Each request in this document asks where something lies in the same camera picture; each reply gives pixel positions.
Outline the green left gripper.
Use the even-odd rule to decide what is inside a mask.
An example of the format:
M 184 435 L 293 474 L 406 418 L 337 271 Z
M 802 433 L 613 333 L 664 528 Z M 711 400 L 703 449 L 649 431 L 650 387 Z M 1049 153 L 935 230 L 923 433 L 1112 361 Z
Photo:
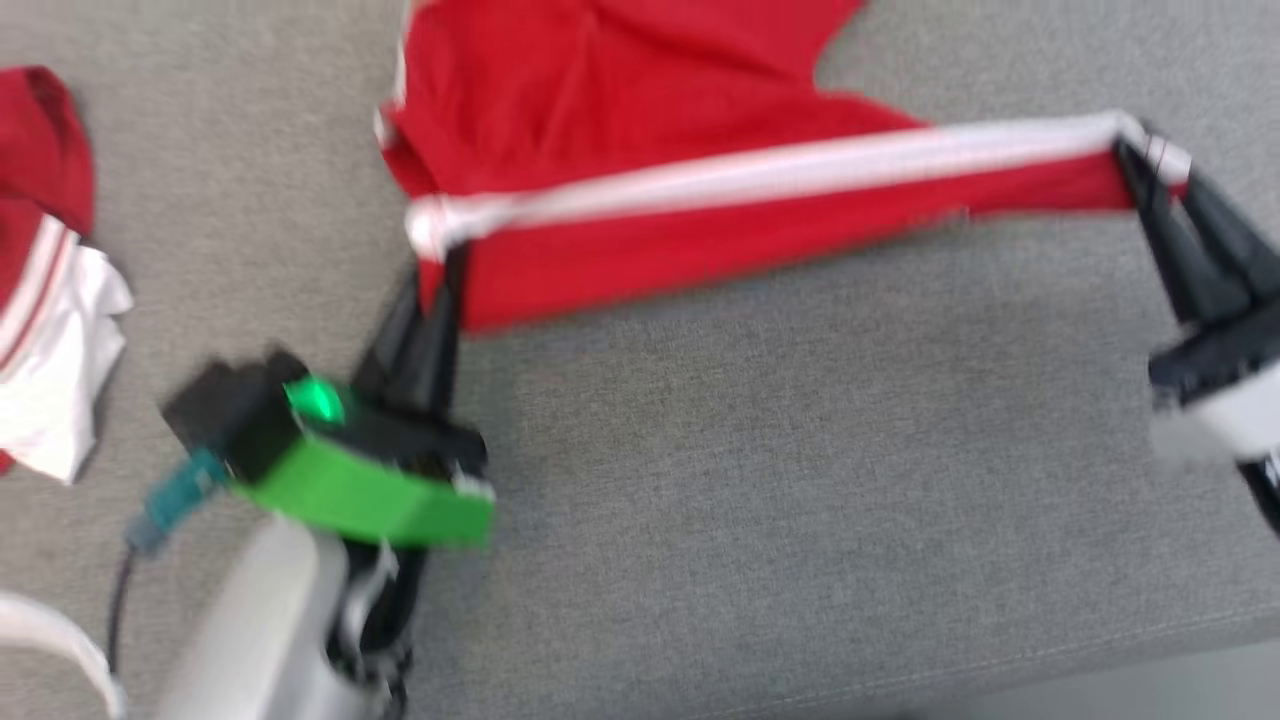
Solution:
M 468 246 L 445 255 L 422 322 L 410 268 L 355 370 L 356 393 L 315 375 L 270 392 L 228 445 L 237 495 L 365 543 L 488 543 L 497 497 L 483 478 L 484 438 L 444 416 L 375 405 L 451 410 L 468 255 Z

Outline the grey fabric sofa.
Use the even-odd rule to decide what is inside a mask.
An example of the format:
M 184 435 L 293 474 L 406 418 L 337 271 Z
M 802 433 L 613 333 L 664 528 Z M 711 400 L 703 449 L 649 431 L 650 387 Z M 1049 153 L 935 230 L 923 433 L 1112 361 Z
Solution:
M 84 113 L 136 306 L 96 455 L 0 479 L 0 588 L 105 629 L 180 447 L 157 402 L 280 340 L 348 372 L 407 256 L 372 138 L 403 0 L 0 0 Z M 1169 468 L 1138 223 L 948 223 L 466 346 L 490 547 L 425 577 L 412 720 L 828 720 L 1280 638 L 1280 541 Z

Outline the white tape tag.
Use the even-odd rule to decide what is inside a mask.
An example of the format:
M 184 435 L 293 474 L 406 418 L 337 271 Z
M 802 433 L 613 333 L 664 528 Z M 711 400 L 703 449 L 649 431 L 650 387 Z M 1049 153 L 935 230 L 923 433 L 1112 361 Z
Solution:
M 102 698 L 108 720 L 131 720 L 127 692 L 106 652 L 56 609 L 0 591 L 0 648 L 32 650 L 73 662 Z

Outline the red shorts white stripes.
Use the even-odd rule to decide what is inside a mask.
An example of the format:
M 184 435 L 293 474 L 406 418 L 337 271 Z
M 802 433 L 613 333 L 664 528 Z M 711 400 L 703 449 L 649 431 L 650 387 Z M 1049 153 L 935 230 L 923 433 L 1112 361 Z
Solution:
M 1126 111 L 937 126 L 814 82 L 865 0 L 404 0 L 376 117 L 417 299 L 468 255 L 498 331 L 863 249 L 948 220 L 1134 206 L 1190 155 Z

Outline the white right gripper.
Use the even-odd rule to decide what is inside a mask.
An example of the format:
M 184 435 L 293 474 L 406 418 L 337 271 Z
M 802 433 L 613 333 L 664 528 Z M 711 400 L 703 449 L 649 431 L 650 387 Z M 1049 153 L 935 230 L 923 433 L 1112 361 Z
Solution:
M 1178 323 L 1204 324 L 1280 297 L 1280 251 L 1211 179 L 1188 178 L 1184 229 L 1146 156 L 1125 140 L 1114 154 Z M 1149 436 L 1161 461 L 1251 464 L 1280 454 L 1280 304 L 1152 354 L 1148 377 Z

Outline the red basketball jersey number 23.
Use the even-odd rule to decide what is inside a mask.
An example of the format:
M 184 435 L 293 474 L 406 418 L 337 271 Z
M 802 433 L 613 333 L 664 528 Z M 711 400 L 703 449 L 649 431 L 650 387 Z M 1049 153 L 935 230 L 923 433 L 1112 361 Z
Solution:
M 133 307 L 88 243 L 95 164 L 76 100 L 47 67 L 0 68 L 0 475 L 73 486 Z

